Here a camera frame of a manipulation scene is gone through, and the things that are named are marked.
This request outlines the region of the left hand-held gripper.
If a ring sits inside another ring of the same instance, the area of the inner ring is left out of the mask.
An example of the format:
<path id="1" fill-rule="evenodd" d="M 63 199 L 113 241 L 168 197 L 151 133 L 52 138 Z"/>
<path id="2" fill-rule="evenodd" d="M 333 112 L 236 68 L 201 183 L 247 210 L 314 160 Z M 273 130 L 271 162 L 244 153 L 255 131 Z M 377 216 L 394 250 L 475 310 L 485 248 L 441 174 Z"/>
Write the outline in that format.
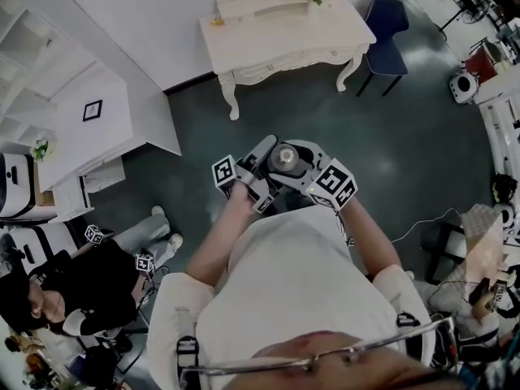
<path id="1" fill-rule="evenodd" d="M 267 160 L 278 143 L 276 135 L 268 135 L 262 139 L 248 154 L 243 157 L 243 166 L 237 164 L 232 156 L 226 156 L 211 167 L 215 187 L 230 198 L 232 187 L 240 181 L 248 189 L 253 200 L 253 209 L 262 214 L 274 201 L 269 184 L 264 177 L 254 172 Z"/>

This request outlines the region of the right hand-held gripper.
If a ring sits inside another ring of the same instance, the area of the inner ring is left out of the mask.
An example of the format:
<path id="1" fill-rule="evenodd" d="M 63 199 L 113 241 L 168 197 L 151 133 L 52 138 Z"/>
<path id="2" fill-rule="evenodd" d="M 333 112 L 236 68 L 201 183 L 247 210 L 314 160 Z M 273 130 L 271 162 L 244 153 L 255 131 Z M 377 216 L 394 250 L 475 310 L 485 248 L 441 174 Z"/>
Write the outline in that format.
<path id="1" fill-rule="evenodd" d="M 314 204 L 333 210 L 341 210 L 358 191 L 353 174 L 336 158 L 327 165 L 327 154 L 319 145 L 303 140 L 286 140 L 284 143 L 293 146 L 306 163 L 325 168 L 315 179 L 311 171 L 305 171 L 302 176 L 271 173 L 272 180 L 298 192 L 306 192 Z"/>

